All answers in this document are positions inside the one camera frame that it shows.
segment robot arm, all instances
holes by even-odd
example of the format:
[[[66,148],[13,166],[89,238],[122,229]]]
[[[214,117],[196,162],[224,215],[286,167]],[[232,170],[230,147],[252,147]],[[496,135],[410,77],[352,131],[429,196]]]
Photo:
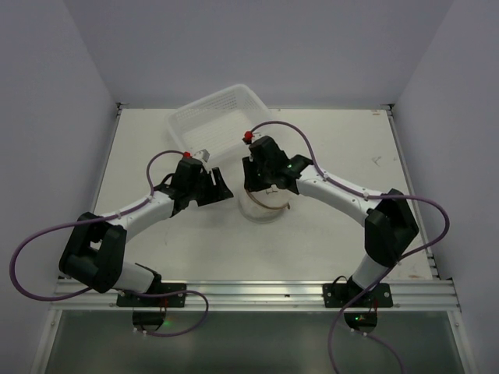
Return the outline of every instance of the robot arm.
[[[75,227],[59,261],[59,269],[104,293],[111,288],[156,293],[161,275],[139,264],[124,262],[126,243],[151,225],[175,216],[193,200],[198,206],[232,198],[220,170],[205,170],[201,161],[184,157],[177,165],[170,184],[154,187],[154,194],[121,209],[126,211],[145,199],[150,202],[132,213],[97,224]],[[78,221],[97,218],[90,212]]]
[[[394,266],[419,232],[405,200],[363,199],[346,192],[323,180],[311,159],[301,155],[289,159],[269,136],[252,142],[249,151],[251,156],[242,159],[247,191],[257,192],[276,185],[297,195],[318,199],[347,214],[365,228],[366,255],[347,282],[348,299],[367,288],[387,268]],[[327,174],[365,195],[382,195],[382,192],[368,190]],[[392,189],[388,194],[402,193]]]

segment gray wall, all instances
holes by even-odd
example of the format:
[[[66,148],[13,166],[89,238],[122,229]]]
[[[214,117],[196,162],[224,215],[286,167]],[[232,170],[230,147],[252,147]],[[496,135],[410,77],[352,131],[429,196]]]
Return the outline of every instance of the gray wall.
[[[3,1],[0,35],[0,372],[25,373],[48,305],[16,293],[10,256],[28,234],[90,207],[115,105],[62,1]],[[68,236],[27,247],[26,288],[51,294]]]
[[[499,2],[456,0],[395,106],[417,193],[448,209],[435,248],[483,373],[499,366]],[[435,235],[441,219],[425,211]]]
[[[117,101],[246,83],[271,106],[394,103],[451,0],[65,0]]]

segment scratch on table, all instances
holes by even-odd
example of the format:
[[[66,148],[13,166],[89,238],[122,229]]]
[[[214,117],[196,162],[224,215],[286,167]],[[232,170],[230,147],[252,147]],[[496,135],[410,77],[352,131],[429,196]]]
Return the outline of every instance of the scratch on table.
[[[378,157],[373,157],[371,158],[371,160],[376,164],[376,166],[378,166],[380,168],[380,165],[377,163],[379,160],[381,159],[381,156],[378,156]]]

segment mounting plate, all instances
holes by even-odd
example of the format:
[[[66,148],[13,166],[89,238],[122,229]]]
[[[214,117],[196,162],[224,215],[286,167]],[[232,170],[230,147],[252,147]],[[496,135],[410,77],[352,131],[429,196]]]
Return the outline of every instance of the mounting plate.
[[[168,292],[184,291],[187,289],[185,283],[161,283],[157,287],[157,294],[166,294]],[[183,308],[186,304],[186,294],[178,294],[166,298],[168,308]],[[151,308],[165,306],[165,298],[140,298],[135,295],[118,295],[116,306],[123,308]]]
[[[322,285],[322,297],[326,308],[342,308],[351,299],[347,296],[348,294],[346,283],[337,283],[334,287],[332,283]],[[393,299],[391,298],[390,284],[379,283],[352,307],[370,308],[373,306],[375,299],[378,308],[392,308]]]

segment plastic basket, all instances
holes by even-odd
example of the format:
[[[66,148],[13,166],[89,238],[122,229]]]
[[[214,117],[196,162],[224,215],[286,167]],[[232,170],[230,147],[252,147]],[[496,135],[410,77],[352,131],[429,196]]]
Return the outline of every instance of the plastic basket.
[[[181,107],[166,122],[179,150],[207,150],[213,162],[243,147],[244,132],[271,119],[262,100],[237,84]]]

